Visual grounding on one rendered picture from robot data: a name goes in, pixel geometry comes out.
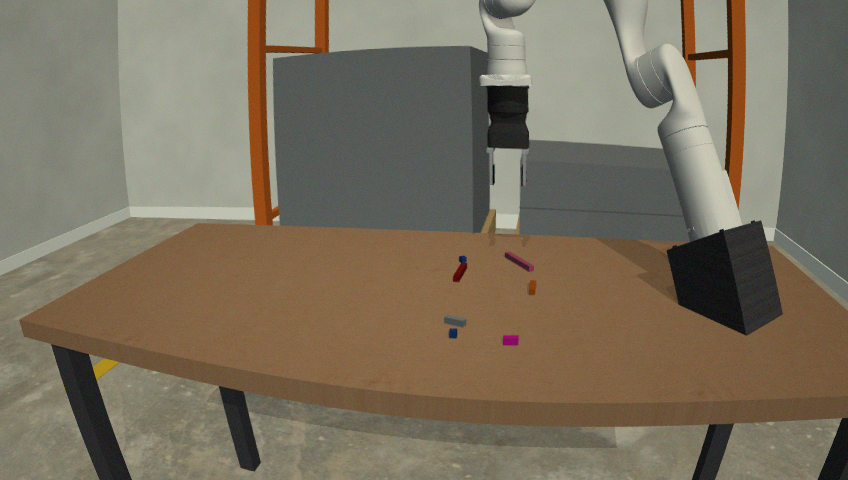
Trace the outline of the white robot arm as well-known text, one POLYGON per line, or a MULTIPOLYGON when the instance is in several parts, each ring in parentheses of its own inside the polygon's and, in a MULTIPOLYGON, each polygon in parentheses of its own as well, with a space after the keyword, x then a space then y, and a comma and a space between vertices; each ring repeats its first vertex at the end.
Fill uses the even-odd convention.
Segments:
MULTIPOLYGON (((727 171, 722 170, 683 56, 671 44, 662 44, 646 53, 644 27, 648 0, 603 1, 615 28, 628 80, 637 99, 647 108, 673 100, 657 131, 690 242, 721 229, 741 226, 727 171)), ((524 35, 514 29, 512 17, 525 13, 534 2, 479 0, 487 36, 488 60, 526 60, 524 35)))

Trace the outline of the dark red rod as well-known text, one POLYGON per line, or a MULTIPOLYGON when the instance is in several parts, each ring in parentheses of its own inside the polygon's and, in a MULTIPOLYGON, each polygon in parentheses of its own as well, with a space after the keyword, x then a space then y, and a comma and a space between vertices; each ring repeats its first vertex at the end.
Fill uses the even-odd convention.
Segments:
POLYGON ((467 269, 467 263, 461 263, 453 275, 453 282, 459 282, 467 269))

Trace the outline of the grey rod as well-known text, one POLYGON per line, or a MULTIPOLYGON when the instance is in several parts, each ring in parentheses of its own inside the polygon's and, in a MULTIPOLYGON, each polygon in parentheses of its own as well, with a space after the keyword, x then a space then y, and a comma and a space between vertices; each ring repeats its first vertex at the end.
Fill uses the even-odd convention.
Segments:
POLYGON ((446 315, 444 317, 444 323, 445 324, 454 325, 454 326, 458 326, 458 327, 466 326, 466 321, 467 321, 467 318, 462 318, 462 317, 453 316, 453 315, 446 315))

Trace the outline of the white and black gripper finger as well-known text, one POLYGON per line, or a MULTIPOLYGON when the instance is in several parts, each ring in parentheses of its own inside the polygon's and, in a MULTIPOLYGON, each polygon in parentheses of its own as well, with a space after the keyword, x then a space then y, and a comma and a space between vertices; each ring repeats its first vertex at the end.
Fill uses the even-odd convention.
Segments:
POLYGON ((494 185, 495 183, 495 164, 493 159, 493 152, 495 148, 487 148, 486 153, 489 153, 489 185, 494 185))
POLYGON ((523 165, 522 165, 521 186, 526 186, 526 155, 528 155, 528 154, 529 154, 529 148, 528 149, 522 149, 523 165))

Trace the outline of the pink rod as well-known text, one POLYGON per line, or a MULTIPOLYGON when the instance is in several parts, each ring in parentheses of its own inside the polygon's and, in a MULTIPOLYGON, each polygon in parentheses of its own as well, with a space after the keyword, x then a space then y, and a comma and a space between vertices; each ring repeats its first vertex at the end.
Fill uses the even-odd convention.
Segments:
POLYGON ((516 256, 511 252, 505 252, 505 258, 522 267, 523 269, 527 270, 528 272, 534 271, 534 265, 528 263, 527 261, 523 260, 522 258, 516 256))

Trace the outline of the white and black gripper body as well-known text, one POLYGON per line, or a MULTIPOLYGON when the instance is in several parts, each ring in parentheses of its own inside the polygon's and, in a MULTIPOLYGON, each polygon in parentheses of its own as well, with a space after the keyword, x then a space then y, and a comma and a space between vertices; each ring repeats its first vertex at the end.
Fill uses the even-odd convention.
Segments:
POLYGON ((491 120, 487 133, 489 148, 529 148, 529 131, 525 121, 528 113, 527 88, 532 86, 532 77, 521 74, 527 74, 525 60, 489 59, 487 75, 479 77, 480 86, 486 86, 488 94, 491 120))

